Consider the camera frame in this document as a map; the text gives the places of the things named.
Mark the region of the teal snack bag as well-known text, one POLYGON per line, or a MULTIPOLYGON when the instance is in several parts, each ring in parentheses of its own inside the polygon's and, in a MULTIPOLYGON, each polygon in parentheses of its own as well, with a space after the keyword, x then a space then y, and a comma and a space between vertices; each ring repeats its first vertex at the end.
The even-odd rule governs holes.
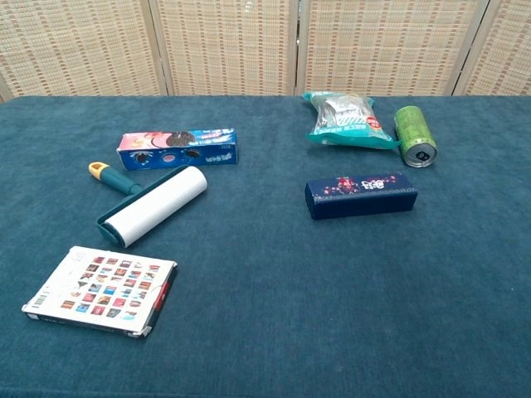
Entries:
POLYGON ((317 111, 315 125, 306 134, 313 143, 373 149, 394 149, 402 143, 382 129, 370 97, 330 91, 308 91, 302 97, 317 111))

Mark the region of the white picture-printed card box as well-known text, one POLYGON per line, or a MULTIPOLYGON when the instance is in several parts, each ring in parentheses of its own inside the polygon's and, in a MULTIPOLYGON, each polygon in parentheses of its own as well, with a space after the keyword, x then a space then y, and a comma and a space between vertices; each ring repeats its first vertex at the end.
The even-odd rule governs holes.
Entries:
POLYGON ((147 337, 178 263, 73 246, 22 306, 31 319, 147 337))

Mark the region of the green drink can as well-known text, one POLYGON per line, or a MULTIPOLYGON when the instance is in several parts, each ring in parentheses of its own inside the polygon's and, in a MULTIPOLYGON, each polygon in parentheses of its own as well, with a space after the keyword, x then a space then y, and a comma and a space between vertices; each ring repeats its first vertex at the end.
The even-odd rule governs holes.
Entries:
POLYGON ((437 155, 436 142, 421 109, 414 105, 402 107, 395 113, 394 122, 406 165, 428 167, 433 164, 437 155))

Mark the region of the blue tablecloth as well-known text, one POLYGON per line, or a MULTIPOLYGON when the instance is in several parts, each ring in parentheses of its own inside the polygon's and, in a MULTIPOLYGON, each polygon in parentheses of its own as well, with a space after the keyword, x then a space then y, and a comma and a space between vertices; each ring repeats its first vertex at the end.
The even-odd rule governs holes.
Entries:
POLYGON ((414 104, 436 161, 315 145, 299 97, 20 97, 0 104, 0 398, 531 398, 531 96, 414 104), (236 165, 131 246, 178 275, 145 339, 22 305, 121 194, 133 131, 234 128, 236 165), (403 173, 410 211, 315 220, 304 188, 403 173))

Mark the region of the woven bamboo screen panel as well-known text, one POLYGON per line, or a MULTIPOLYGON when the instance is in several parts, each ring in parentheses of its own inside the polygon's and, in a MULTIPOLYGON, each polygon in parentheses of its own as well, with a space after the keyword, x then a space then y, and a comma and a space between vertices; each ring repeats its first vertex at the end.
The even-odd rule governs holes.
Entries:
POLYGON ((169 95, 292 95, 298 0, 149 0, 169 95))
POLYGON ((166 95, 154 0, 0 0, 0 103, 166 95))
POLYGON ((452 95, 490 0, 300 0, 295 93, 452 95))
POLYGON ((531 0, 487 0, 453 95, 531 95, 531 0))

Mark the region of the blue cookie box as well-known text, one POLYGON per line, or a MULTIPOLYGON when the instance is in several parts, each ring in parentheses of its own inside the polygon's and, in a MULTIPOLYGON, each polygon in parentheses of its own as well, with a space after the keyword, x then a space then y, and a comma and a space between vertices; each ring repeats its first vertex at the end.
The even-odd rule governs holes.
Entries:
POLYGON ((129 171, 238 163, 234 129, 125 133, 116 152, 129 171))

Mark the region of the navy blue glasses case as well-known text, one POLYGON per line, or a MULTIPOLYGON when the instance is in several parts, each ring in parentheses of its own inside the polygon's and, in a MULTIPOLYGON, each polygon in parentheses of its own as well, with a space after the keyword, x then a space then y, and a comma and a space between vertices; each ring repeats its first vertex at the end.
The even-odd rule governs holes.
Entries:
POLYGON ((315 220, 410 211, 418 191, 401 172, 310 180, 304 188, 315 220))

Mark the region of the teal lint roller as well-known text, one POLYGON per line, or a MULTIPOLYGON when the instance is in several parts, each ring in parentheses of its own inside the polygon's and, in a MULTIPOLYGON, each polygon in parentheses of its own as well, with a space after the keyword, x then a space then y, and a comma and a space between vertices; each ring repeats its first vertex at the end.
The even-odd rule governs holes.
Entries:
POLYGON ((96 225, 110 242, 128 247, 207 190, 207 179, 194 166, 181 166, 147 187, 102 162, 89 164, 99 182, 125 194, 125 199, 100 216, 96 225))

